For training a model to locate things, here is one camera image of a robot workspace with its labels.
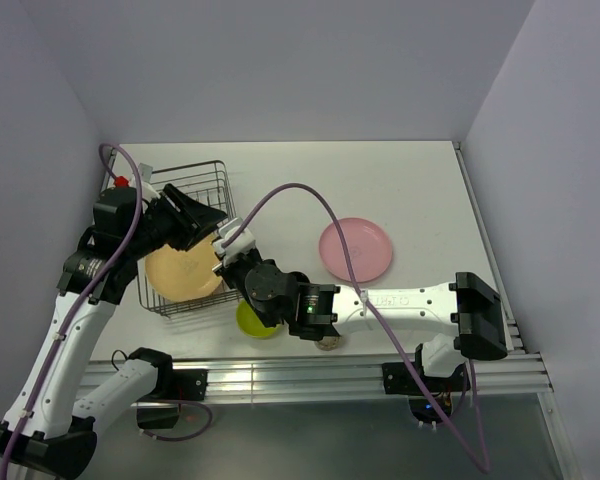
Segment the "small speckled beige dish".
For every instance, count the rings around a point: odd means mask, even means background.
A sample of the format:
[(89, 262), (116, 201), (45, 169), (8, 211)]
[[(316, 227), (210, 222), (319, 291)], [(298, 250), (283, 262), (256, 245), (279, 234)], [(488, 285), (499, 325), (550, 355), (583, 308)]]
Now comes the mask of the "small speckled beige dish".
[(324, 337), (319, 341), (315, 341), (314, 345), (320, 350), (320, 351), (333, 351), (335, 349), (337, 349), (340, 346), (342, 338), (338, 337), (338, 336), (329, 336), (329, 337)]

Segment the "yellow plastic plate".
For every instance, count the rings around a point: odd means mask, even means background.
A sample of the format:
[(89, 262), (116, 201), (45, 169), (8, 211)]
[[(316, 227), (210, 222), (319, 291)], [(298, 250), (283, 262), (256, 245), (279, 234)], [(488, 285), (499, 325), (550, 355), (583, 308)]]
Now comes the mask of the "yellow plastic plate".
[(213, 272), (218, 263), (209, 235), (187, 251), (169, 245), (145, 259), (145, 272), (154, 290), (171, 302), (197, 300), (211, 295), (222, 283)]

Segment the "pink plastic plate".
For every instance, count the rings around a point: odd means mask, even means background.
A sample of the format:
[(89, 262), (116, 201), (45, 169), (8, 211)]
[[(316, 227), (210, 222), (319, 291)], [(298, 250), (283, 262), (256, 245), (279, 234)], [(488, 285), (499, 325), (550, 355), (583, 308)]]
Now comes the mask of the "pink plastic plate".
[[(353, 271), (359, 283), (376, 280), (391, 265), (393, 248), (389, 236), (377, 224), (362, 218), (341, 218)], [(334, 224), (321, 234), (318, 251), (324, 267), (333, 276), (349, 281), (350, 275), (340, 237)]]

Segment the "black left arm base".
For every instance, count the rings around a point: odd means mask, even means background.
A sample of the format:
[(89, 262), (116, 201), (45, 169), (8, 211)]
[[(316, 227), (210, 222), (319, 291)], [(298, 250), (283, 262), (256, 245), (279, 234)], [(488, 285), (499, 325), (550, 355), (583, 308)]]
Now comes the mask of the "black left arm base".
[(206, 395), (208, 371), (206, 369), (176, 369), (169, 373), (159, 372), (157, 383), (138, 401), (186, 400), (201, 402)]

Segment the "aluminium mounting rail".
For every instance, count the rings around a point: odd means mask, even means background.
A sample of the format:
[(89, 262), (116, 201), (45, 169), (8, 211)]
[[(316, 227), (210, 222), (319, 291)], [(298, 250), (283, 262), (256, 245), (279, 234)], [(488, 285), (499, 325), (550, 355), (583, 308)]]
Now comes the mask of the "aluminium mounting rail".
[[(389, 399), (381, 365), (395, 355), (318, 356), (260, 360), (176, 361), (176, 369), (206, 369), (203, 402), (210, 405), (314, 403)], [(478, 393), (526, 395), (553, 390), (538, 354), (514, 353), (474, 364)]]

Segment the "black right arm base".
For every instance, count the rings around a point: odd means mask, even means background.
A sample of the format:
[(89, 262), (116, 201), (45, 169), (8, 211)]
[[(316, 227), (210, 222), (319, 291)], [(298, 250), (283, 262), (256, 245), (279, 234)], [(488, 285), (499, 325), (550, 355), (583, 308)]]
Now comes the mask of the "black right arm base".
[[(383, 363), (381, 371), (385, 394), (405, 396), (423, 395), (403, 362)], [(471, 380), (465, 365), (458, 366), (448, 378), (422, 376), (421, 381), (433, 396), (442, 393), (462, 393), (471, 388)]]

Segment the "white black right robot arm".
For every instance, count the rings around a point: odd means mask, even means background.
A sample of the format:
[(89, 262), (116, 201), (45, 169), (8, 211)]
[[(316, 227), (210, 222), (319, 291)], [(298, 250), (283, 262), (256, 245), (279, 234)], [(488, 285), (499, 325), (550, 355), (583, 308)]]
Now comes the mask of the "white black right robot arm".
[(508, 354), (501, 297), (472, 272), (419, 289), (366, 289), (316, 284), (300, 272), (281, 271), (257, 249), (221, 253), (213, 271), (236, 289), (266, 327), (284, 324), (308, 341), (384, 330), (422, 332), (413, 365), (415, 383), (437, 388), (468, 360), (497, 361)]

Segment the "lime green bowl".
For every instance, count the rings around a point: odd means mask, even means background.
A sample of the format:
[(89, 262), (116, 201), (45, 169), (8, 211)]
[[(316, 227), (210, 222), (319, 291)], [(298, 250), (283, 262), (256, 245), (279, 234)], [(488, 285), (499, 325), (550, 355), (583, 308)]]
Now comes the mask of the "lime green bowl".
[(265, 339), (273, 336), (279, 329), (280, 325), (266, 327), (246, 300), (242, 300), (236, 308), (236, 324), (240, 331), (254, 339)]

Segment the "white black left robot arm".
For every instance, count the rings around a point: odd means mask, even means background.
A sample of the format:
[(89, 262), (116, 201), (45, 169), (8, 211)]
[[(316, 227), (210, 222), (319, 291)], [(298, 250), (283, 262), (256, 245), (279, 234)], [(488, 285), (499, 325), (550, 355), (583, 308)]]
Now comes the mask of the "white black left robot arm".
[(34, 366), (0, 420), (2, 478), (15, 463), (76, 479), (93, 458), (99, 435), (129, 404), (171, 394), (171, 356), (140, 348), (91, 396), (76, 398), (95, 344), (138, 274), (138, 261), (165, 245), (187, 251), (226, 217), (171, 184), (149, 202), (134, 187), (100, 193), (92, 225), (64, 262), (52, 321)]

